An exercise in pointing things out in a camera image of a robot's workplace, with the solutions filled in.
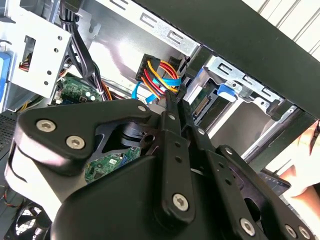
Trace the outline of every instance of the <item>black cable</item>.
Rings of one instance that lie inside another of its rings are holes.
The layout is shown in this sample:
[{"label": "black cable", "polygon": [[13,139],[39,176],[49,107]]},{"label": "black cable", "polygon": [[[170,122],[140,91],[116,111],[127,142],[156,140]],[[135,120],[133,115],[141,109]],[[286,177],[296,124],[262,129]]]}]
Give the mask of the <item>black cable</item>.
[{"label": "black cable", "polygon": [[72,63],[76,66],[77,70],[80,72],[82,77],[84,79],[87,79],[95,71],[94,63],[89,53],[89,50],[87,49],[84,41],[82,40],[79,34],[78,28],[76,26],[76,15],[72,11],[66,9],[65,3],[65,0],[61,0],[60,2],[61,27],[72,34],[71,46],[74,47],[74,50],[79,57],[81,68],[77,63],[78,60],[76,60],[75,58],[75,52],[73,51],[72,47],[68,49],[68,53],[71,57]]}]

